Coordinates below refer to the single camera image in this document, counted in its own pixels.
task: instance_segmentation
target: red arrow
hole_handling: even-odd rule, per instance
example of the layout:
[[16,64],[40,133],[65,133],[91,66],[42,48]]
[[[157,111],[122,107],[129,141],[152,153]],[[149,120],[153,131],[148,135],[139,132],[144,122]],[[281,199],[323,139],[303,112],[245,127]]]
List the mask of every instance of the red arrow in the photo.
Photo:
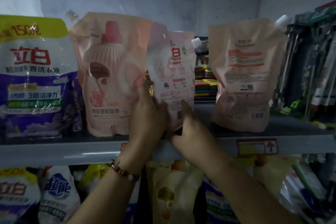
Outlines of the red arrow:
[[269,148],[270,152],[273,152],[273,147],[275,147],[275,145],[272,142],[268,142],[266,147]]

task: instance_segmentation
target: shelf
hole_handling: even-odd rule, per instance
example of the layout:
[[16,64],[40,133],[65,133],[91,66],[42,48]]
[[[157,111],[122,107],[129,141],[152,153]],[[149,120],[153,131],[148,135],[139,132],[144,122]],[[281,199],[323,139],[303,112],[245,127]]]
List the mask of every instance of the shelf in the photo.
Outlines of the shelf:
[[[238,133],[210,122],[213,107],[213,104],[195,105],[195,111],[218,139],[220,146],[234,156],[263,150],[269,154],[284,155],[336,152],[333,131],[322,130],[283,114],[272,114],[264,132]],[[12,144],[3,140],[0,144],[0,167],[104,163],[117,158],[120,145],[127,141],[128,136],[97,138],[86,133],[52,140],[20,139],[11,141]],[[153,159],[158,161],[181,158],[179,152],[166,140],[161,140],[153,153]]]

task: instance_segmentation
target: beaded bracelet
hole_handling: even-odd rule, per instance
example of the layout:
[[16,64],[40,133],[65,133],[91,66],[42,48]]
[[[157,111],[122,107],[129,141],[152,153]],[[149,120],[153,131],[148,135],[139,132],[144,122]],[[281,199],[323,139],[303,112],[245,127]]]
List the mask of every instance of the beaded bracelet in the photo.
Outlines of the beaded bracelet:
[[122,177],[127,177],[127,179],[131,182],[136,182],[139,180],[140,175],[130,175],[127,171],[122,171],[120,167],[117,167],[120,160],[115,163],[114,159],[111,159],[108,166],[111,167],[116,173],[119,173]]

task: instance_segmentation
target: forearm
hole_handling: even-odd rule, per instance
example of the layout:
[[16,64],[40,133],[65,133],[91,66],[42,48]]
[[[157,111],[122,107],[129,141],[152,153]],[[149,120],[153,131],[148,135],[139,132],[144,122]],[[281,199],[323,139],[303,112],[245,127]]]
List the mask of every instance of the forearm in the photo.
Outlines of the forearm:
[[[128,146],[118,157],[118,167],[130,174],[140,173],[143,167],[141,156],[135,149]],[[121,223],[134,185],[135,182],[109,169],[68,223]]]
[[298,224],[276,198],[221,149],[214,149],[204,172],[229,201],[242,224]]

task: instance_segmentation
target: hand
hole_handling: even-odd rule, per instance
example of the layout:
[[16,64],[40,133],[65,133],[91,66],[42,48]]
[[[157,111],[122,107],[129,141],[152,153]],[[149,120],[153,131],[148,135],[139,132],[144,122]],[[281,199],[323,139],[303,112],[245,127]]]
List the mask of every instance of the hand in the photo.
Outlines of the hand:
[[182,136],[170,135],[168,139],[184,158],[204,171],[204,168],[207,168],[205,160],[218,151],[218,145],[184,100],[182,100],[182,115]]
[[129,123],[129,142],[119,156],[120,168],[128,172],[140,172],[150,159],[161,139],[167,121],[167,104],[154,103],[148,87],[153,82],[144,80],[138,86],[139,100],[134,105]]

